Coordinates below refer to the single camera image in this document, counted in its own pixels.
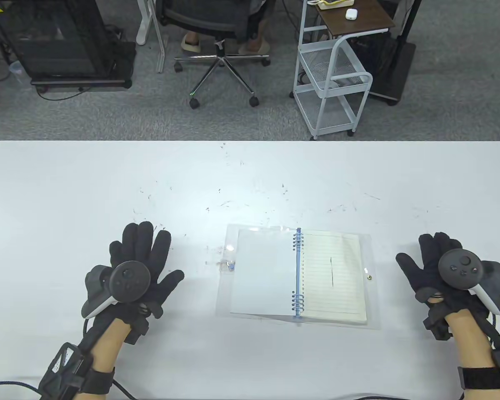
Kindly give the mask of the person's right hand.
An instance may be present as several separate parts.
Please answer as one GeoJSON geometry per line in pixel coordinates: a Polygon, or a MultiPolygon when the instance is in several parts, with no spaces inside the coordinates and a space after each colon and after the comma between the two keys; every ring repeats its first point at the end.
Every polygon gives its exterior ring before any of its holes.
{"type": "Polygon", "coordinates": [[[462,249],[462,244],[443,232],[434,235],[422,234],[418,243],[421,248],[422,268],[406,253],[398,253],[395,260],[415,292],[417,301],[425,303],[430,309],[423,321],[425,328],[431,331],[436,340],[446,341],[456,336],[445,320],[450,314],[468,310],[473,320],[480,325],[489,322],[490,312],[476,295],[448,285],[439,273],[439,261],[442,256],[448,251],[462,249]]]}

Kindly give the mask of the person's left hand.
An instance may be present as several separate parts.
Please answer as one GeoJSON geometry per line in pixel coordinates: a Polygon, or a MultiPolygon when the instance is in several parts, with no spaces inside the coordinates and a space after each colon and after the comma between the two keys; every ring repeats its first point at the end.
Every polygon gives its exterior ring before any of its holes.
{"type": "Polygon", "coordinates": [[[93,349],[115,320],[130,326],[124,342],[133,345],[148,332],[148,318],[163,315],[164,302],[185,278],[176,269],[159,281],[170,245],[170,232],[154,233],[149,221],[126,225],[122,240],[111,242],[110,265],[96,265],[85,276],[88,298],[82,317],[94,322],[84,328],[83,351],[93,349]]]}

